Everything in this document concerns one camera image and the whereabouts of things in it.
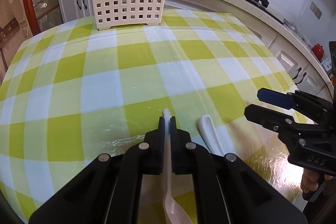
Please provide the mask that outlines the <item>person's right hand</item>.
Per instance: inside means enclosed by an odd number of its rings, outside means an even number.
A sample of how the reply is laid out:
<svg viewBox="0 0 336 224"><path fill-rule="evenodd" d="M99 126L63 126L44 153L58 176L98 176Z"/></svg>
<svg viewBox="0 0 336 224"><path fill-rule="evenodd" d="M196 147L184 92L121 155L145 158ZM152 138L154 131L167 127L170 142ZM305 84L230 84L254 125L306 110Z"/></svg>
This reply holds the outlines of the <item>person's right hand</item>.
<svg viewBox="0 0 336 224"><path fill-rule="evenodd" d="M308 200L311 195L314 194L320 187L319 179L322 176L313 170L304 169L301 179L301 190L303 191L302 197L304 200ZM323 195L329 196L335 193L335 176L324 175L323 181L327 181L327 184L323 190Z"/></svg>

